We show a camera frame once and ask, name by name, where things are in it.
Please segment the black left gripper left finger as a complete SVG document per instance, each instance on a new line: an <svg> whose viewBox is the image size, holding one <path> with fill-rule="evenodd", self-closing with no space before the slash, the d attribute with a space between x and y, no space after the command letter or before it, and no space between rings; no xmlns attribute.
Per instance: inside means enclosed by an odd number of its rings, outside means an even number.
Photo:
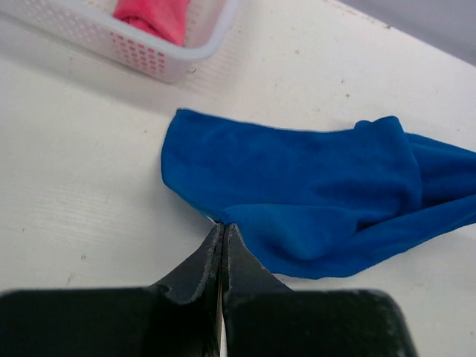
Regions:
<svg viewBox="0 0 476 357"><path fill-rule="evenodd" d="M3 356L217 356L224 228L150 286L1 294Z"/></svg>

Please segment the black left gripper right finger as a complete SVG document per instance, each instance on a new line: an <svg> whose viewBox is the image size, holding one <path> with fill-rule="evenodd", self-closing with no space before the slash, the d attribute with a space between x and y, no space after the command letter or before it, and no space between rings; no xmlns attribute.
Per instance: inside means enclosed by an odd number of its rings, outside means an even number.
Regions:
<svg viewBox="0 0 476 357"><path fill-rule="evenodd" d="M415 356L396 302L375 289L295 291L245 247L235 224L222 249L229 356Z"/></svg>

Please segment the blue microfiber towel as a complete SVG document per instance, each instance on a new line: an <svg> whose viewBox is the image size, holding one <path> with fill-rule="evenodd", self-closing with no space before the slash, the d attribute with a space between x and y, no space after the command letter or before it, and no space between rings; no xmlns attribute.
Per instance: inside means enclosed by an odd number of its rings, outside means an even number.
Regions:
<svg viewBox="0 0 476 357"><path fill-rule="evenodd" d="M179 109L161 177L291 277L349 277L475 222L475 153L394 116L313 132Z"/></svg>

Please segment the pink microfiber towel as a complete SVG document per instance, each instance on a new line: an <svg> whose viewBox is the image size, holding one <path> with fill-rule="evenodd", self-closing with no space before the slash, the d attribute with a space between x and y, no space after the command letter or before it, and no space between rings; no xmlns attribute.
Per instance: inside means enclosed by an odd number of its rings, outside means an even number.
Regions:
<svg viewBox="0 0 476 357"><path fill-rule="evenodd" d="M113 17L177 46L184 46L188 0L120 0Z"/></svg>

